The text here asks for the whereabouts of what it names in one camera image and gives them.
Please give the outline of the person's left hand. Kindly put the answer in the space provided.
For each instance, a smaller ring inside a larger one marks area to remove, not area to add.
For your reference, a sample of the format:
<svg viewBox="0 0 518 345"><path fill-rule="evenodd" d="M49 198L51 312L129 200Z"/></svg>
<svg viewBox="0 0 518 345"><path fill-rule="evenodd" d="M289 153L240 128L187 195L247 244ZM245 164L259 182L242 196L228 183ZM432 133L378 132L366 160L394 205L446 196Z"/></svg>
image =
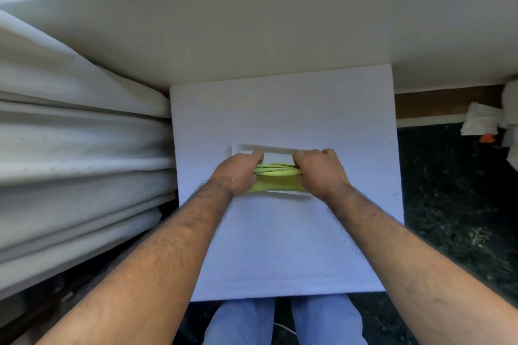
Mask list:
<svg viewBox="0 0 518 345"><path fill-rule="evenodd" d="M224 160L212 173L208 184L216 185L226 195L235 198L247 192L255 182L255 167L243 164L242 153Z"/></svg>

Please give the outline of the person's right hand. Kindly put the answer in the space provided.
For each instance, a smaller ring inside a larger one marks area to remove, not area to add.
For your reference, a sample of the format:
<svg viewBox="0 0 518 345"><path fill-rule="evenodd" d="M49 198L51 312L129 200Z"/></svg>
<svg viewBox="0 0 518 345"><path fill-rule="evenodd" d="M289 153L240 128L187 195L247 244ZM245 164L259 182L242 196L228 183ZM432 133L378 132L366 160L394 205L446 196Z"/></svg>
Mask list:
<svg viewBox="0 0 518 345"><path fill-rule="evenodd" d="M326 204L332 203L339 196L353 190L337 154L336 165L333 167L300 170L301 175L298 178L302 186L315 198Z"/></svg>

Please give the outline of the green cloth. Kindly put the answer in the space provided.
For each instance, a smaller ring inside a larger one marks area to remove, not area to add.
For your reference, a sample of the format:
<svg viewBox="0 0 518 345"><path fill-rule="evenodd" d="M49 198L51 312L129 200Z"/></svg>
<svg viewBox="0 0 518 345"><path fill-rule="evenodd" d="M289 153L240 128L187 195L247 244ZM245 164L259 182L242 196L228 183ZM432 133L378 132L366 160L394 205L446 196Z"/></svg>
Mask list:
<svg viewBox="0 0 518 345"><path fill-rule="evenodd" d="M256 179L248 192L307 192L298 178L301 170L296 165L259 164L255 167L253 174Z"/></svg>

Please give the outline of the person's right forearm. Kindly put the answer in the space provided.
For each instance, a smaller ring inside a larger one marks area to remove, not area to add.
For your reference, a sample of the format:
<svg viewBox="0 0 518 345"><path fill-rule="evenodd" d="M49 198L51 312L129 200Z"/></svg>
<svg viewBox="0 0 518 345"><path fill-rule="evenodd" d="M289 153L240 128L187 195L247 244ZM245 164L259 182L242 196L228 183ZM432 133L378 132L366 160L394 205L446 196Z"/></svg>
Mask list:
<svg viewBox="0 0 518 345"><path fill-rule="evenodd" d="M518 345L518 309L350 185L325 202L420 345Z"/></svg>

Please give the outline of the person's left forearm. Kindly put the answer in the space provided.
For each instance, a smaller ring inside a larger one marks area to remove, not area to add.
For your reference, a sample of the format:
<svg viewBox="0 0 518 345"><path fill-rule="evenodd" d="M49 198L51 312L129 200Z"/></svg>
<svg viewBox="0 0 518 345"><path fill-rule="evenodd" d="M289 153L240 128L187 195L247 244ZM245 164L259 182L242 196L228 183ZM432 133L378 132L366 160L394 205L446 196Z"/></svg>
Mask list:
<svg viewBox="0 0 518 345"><path fill-rule="evenodd" d="M210 179L37 345L172 345L233 193Z"/></svg>

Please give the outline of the white rectangular tray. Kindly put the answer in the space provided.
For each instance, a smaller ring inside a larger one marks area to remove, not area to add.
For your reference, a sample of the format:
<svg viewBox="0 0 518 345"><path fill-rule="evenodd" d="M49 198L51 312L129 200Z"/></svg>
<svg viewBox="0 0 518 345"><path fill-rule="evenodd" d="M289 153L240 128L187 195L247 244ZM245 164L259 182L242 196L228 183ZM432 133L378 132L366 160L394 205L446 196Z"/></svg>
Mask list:
<svg viewBox="0 0 518 345"><path fill-rule="evenodd" d="M262 164L269 163L280 163L280 164L289 164L295 165L293 161L293 152L296 151L294 148L286 148L286 147L275 147L275 146L261 146L255 144L239 144L235 143L231 147L231 154L235 155L237 153L250 153L255 150L261 150L264 152L264 160ZM312 198L312 195L309 192L301 193L301 192L273 192L273 191L264 191L264 192L247 192L248 194L258 194L258 193L275 193L275 194L287 194L293 196L303 196L307 199Z"/></svg>

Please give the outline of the white foam board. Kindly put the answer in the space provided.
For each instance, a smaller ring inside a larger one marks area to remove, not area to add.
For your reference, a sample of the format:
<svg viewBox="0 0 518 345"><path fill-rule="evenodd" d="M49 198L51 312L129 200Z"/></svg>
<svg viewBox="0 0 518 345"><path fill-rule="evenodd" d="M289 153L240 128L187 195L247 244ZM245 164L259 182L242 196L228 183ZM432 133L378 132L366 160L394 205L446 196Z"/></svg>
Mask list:
<svg viewBox="0 0 518 345"><path fill-rule="evenodd" d="M390 65L174 86L171 108L181 205L235 143L332 148L353 186L404 222ZM191 300L379 291L320 200L246 193L218 227Z"/></svg>

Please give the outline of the large white foam slab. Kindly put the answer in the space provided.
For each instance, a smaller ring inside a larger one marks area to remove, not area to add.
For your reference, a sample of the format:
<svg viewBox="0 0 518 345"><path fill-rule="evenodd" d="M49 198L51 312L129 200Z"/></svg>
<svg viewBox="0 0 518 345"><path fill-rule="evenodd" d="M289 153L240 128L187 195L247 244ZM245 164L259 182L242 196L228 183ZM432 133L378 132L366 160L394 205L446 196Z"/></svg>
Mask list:
<svg viewBox="0 0 518 345"><path fill-rule="evenodd" d="M401 93L518 74L518 0L36 0L2 9L157 89L378 64L392 66Z"/></svg>

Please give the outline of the brown wooden beam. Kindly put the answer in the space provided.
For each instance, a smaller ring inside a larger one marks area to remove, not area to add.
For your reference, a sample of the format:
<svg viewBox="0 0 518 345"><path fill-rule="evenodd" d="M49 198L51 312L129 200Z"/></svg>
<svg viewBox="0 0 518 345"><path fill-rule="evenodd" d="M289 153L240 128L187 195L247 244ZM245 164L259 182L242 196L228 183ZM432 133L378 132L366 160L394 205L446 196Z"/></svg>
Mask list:
<svg viewBox="0 0 518 345"><path fill-rule="evenodd" d="M501 108L503 89L500 84L396 94L396 119L464 115L473 102Z"/></svg>

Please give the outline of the person's blue jeans legs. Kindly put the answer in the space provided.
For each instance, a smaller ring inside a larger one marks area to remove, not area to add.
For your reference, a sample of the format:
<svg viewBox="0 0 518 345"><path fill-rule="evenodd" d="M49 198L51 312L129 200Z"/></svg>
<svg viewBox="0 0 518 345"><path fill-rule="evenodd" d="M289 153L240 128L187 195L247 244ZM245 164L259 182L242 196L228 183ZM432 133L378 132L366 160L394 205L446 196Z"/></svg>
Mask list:
<svg viewBox="0 0 518 345"><path fill-rule="evenodd" d="M347 294L294 296L292 323L276 321L275 299L224 301L213 315L203 345L272 345L284 329L298 345L368 345L363 321Z"/></svg>

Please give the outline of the stack of white foam sheets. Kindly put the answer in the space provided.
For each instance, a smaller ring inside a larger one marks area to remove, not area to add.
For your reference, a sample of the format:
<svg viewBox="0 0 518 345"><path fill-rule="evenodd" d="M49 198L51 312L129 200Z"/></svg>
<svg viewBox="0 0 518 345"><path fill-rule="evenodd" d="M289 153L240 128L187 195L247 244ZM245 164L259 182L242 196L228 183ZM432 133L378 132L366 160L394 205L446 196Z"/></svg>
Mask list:
<svg viewBox="0 0 518 345"><path fill-rule="evenodd" d="M155 227L171 104L0 10L0 301Z"/></svg>

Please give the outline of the white crumpled cloth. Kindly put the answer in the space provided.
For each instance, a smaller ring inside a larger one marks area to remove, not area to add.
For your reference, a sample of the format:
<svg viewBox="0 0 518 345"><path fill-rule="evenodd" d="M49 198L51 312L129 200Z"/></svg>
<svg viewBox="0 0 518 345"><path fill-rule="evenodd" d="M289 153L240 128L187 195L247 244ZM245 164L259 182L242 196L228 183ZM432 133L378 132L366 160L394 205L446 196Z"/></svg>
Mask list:
<svg viewBox="0 0 518 345"><path fill-rule="evenodd" d="M461 135L477 136L504 130L502 146L509 149L508 163L518 172L518 78L508 81L501 96L501 108L472 102L468 108Z"/></svg>

